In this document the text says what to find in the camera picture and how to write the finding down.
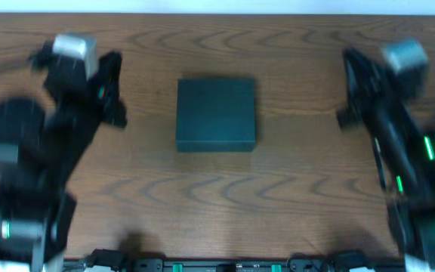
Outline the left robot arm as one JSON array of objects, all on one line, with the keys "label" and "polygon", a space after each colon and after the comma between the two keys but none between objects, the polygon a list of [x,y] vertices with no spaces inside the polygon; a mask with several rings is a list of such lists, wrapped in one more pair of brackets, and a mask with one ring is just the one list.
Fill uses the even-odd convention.
[{"label": "left robot arm", "polygon": [[76,199],[66,184],[102,124],[124,128],[122,55],[111,51],[85,73],[74,57],[42,49],[29,57],[46,70],[55,103],[47,114],[29,97],[0,100],[0,268],[42,271],[67,244]]}]

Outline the black box container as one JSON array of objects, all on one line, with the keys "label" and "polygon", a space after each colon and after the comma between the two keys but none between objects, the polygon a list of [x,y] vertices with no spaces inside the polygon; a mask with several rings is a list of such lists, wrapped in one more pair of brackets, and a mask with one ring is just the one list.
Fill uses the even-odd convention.
[{"label": "black box container", "polygon": [[175,142],[187,153],[253,151],[255,81],[180,79]]}]

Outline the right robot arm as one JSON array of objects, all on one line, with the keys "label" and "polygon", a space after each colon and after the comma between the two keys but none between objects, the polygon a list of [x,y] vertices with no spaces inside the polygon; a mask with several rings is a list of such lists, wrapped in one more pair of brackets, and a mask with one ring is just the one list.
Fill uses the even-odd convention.
[{"label": "right robot arm", "polygon": [[405,269],[435,271],[435,125],[420,128],[407,107],[424,90],[428,59],[417,42],[389,45],[383,56],[379,63],[344,49],[347,103],[337,120],[342,129],[363,125],[369,133]]}]

